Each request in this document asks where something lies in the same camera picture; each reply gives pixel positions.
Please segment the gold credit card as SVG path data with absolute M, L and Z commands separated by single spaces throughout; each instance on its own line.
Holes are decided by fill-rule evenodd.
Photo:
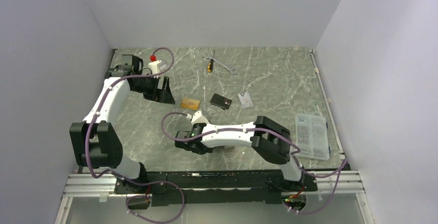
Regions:
M 190 98 L 182 98 L 180 107 L 185 109 L 190 109 L 194 111 L 198 111 L 200 106 L 200 100 L 190 99 Z

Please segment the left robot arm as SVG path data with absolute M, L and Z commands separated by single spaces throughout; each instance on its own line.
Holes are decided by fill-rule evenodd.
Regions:
M 150 56 L 147 65 L 135 55 L 124 54 L 120 64 L 108 69 L 93 108 L 81 122 L 73 123 L 69 128 L 74 157 L 79 166 L 107 168 L 128 181 L 128 186 L 135 193 L 147 189 L 149 180 L 145 166 L 124 155 L 112 123 L 117 120 L 122 103 L 130 92 L 140 93 L 149 101 L 174 104 L 169 78 L 161 77 L 169 68 L 155 54 Z

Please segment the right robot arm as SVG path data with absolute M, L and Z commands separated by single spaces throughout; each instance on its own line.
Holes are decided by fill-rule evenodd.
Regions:
M 305 178 L 301 164 L 292 156 L 300 149 L 290 140 L 290 131 L 265 116 L 237 125 L 193 122 L 189 131 L 178 131 L 175 146 L 196 154 L 213 152 L 217 147 L 250 147 L 265 161 L 277 165 L 290 190 L 298 190 Z

